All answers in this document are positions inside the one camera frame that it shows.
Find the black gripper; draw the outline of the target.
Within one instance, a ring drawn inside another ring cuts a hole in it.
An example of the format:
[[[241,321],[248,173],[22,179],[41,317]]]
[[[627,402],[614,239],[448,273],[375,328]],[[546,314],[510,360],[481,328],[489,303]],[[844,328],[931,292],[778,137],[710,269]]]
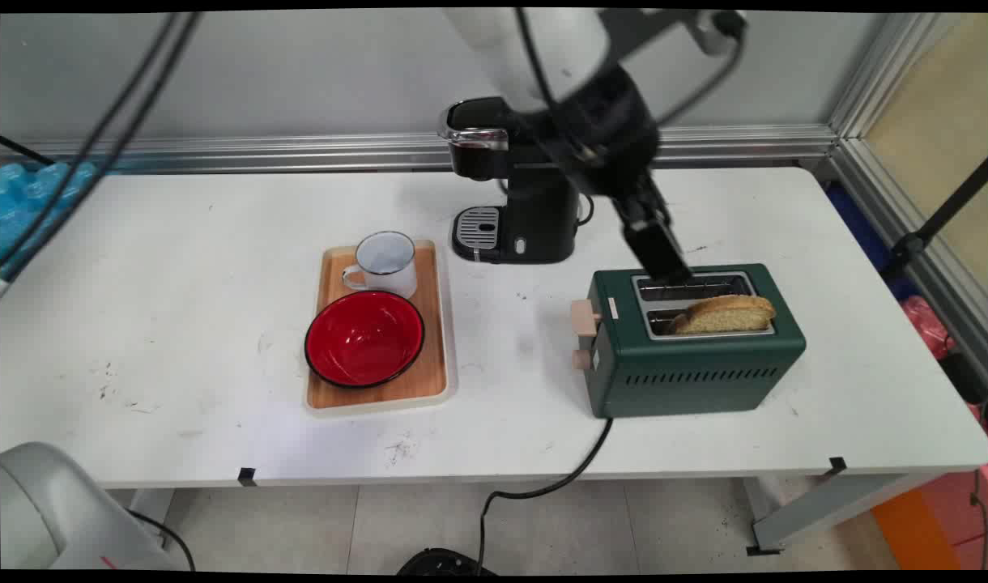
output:
[[[536,113],[534,137],[575,189],[612,200],[624,240],[650,277],[669,282],[692,276],[649,176],[659,132],[623,67],[602,70]]]

